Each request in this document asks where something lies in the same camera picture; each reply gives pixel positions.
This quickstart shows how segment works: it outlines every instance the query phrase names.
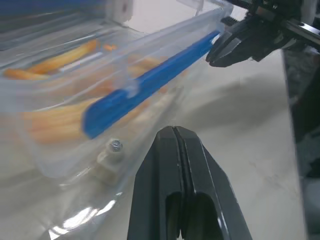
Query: metal screw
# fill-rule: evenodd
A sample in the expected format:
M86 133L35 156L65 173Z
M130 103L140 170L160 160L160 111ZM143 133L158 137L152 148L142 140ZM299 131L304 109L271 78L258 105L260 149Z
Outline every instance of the metal screw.
M118 139L112 140L110 143L110 148L113 152L120 152L123 148L123 144Z

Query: breadstick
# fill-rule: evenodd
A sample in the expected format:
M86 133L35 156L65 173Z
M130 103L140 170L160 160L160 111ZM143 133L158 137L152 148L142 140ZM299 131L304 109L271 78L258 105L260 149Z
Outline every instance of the breadstick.
M49 58L39 64L30 67L27 71L34 74L46 74L51 71L57 70L66 64L70 64L83 56L93 52L99 45L98 41L92 40L83 44L76 49L65 52L61 55Z
M8 68L3 72L3 75L18 80L45 80L48 79L48 75L36 74L32 72L28 72L22 69L13 69Z
M103 45L103 48L109 52L111 52L112 50L116 50L117 49L117 46L112 44L112 45L109 45L109 44L105 44Z
M105 69L98 70L97 72L93 73L92 75L86 77L86 81L83 81L84 84L91 86L92 84L96 83L98 80L105 78L108 75L111 75L114 72L113 68L106 67ZM129 66L127 69L127 73L132 78L137 78L143 75L146 70L140 66ZM105 96L106 94L111 93L115 90L117 79L126 78L126 74L121 72L120 75L116 74L109 79L105 80L104 82L97 85L94 89L85 93L86 96L90 97L97 97L97 96Z
M24 112L25 121L31 123L28 132L39 144L53 144L77 140L85 137L82 131L83 113L99 98L90 99L75 105L57 107L47 111ZM149 106L145 100L122 117L116 124L122 125L134 119Z
M128 62L129 64L139 65L143 68L147 69L147 71L154 69L156 66L162 64L164 61L166 61L167 58L154 58L150 56L143 57L139 54L132 54L128 56ZM187 70L184 70L181 73L181 76L185 76L187 74Z

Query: clear plastic container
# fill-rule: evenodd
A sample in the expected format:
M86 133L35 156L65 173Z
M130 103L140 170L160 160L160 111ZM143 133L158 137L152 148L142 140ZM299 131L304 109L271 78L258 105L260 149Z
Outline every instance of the clear plastic container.
M84 237L92 231L87 226L98 226L122 195L156 133L199 77L212 39L223 31L220 20L232 8L223 1L209 5L153 34L90 22L0 53L0 176L11 184L12 176L23 175L26 180L12 183L7 201L35 216L19 217L22 227L0 229L1 237L44 239L30 231L24 235L40 222L48 239L80 231L79 239L93 239ZM63 55L93 41L88 53ZM34 71L39 78L19 79L8 69ZM31 190L39 199L17 197ZM41 200L48 191L51 200ZM0 215L0 228L16 218Z
M221 30L219 20L225 15L223 8L217 8L145 37L128 28L108 28L105 32L96 31L67 42L62 49L61 46L52 47L10 65L11 71L34 70L35 76L45 76L40 79L19 80L14 74L8 79L8 67L3 67L0 109L10 116L10 124L15 129L11 134L14 142L26 148L30 159L45 176L73 179L89 171L106 150L110 139L117 138L123 141L123 152L126 152L121 164L117 163L119 169L115 173L117 177L122 176L130 165L127 156L131 156L133 149L145 145L142 142L136 146L138 139L144 139L144 134L154 136L151 132L159 129L155 122L180 99L184 79L193 70L187 69L173 77L168 86L159 85L146 101L139 102L136 108L129 107L121 115L123 118L110 120L110 126L99 136L88 136L84 132L86 109L100 98L118 91L127 94L124 98L128 101L133 101L136 95L146 91L147 86L142 87L136 78L203 37ZM61 59L61 54L68 52L70 55L70 51L79 51L92 41L94 47L87 54L75 54L76 59L73 53L71 62L65 60L69 56ZM158 105L162 101L166 103L162 103L160 110ZM105 114L116 115L118 110L114 108L117 107L110 104ZM140 115L147 114L149 118L145 116L143 124L137 127L135 122L141 121Z

